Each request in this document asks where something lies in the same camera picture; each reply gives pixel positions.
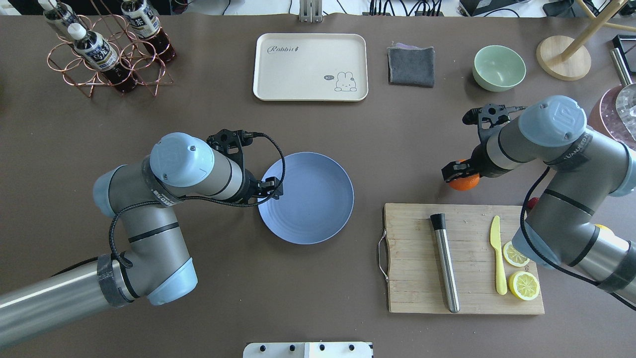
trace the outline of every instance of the lemon slice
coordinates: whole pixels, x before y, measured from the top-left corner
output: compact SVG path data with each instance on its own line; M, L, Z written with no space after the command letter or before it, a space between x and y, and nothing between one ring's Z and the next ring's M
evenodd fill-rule
M601 229L601 230L609 231L610 233L612 233L612 235L614 234L614 231L612 231L612 229L610 229L609 227L607 227L605 225L601 225L601 224L594 224L594 225L598 226L598 228Z
M529 258L515 249L512 241L509 241L504 245L503 254L504 258L510 265L518 268L522 268L530 262Z
M539 280L527 271L517 271L508 279L510 292L518 299L531 301L539 295Z

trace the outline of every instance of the blue plate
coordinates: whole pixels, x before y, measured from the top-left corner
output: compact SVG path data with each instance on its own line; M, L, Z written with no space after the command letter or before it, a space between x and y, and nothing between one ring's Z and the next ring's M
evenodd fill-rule
M309 245L334 236L354 208L354 188L347 172L333 159L300 152L285 157L283 195L258 206L269 229L283 240ZM263 179L280 178L279 160Z

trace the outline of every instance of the green bowl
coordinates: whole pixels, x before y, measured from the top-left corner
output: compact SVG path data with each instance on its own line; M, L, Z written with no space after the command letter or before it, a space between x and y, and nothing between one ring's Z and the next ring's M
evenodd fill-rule
M523 81L525 63L518 53L508 47L486 46L475 55L473 77L484 89L503 92Z

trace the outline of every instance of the wooden cutting board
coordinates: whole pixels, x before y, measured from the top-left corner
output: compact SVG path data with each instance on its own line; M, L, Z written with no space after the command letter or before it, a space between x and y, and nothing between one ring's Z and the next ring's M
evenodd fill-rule
M519 228L520 206L395 204L384 206L389 247L389 311L450 313L446 307L439 252L430 216L444 213L450 254L459 292L458 314L542 315L541 294L522 301L495 289L495 252L490 246L490 224L501 218L501 243L512 240ZM515 271L537 278L534 262L517 268L504 260L506 282Z

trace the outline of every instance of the white bottle cap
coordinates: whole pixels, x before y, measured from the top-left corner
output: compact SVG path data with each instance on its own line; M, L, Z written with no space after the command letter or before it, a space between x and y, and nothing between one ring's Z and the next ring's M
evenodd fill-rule
M42 9L49 11L53 10L57 6L56 0L38 0Z
M74 39L83 39L86 36L86 29L75 22L69 26L69 35Z

